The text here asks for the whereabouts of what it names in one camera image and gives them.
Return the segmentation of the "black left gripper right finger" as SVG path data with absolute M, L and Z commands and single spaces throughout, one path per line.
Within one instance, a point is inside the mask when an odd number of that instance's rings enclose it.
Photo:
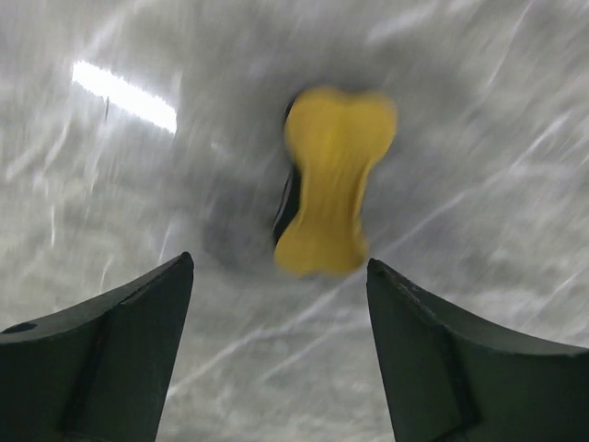
M 379 260 L 367 300 L 398 441 L 584 441 L 588 352 L 485 320 Z

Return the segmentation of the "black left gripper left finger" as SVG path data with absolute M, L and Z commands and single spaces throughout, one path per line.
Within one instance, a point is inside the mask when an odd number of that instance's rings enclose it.
M 126 285 L 3 330 L 2 440 L 155 440 L 193 268 L 184 252 Z

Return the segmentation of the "yellow bone-shaped eraser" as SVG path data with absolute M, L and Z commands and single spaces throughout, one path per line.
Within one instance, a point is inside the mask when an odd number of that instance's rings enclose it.
M 369 174 L 397 133 L 394 101 L 330 86 L 304 90 L 284 121 L 291 171 L 273 223 L 289 273 L 348 274 L 366 259 L 361 209 Z

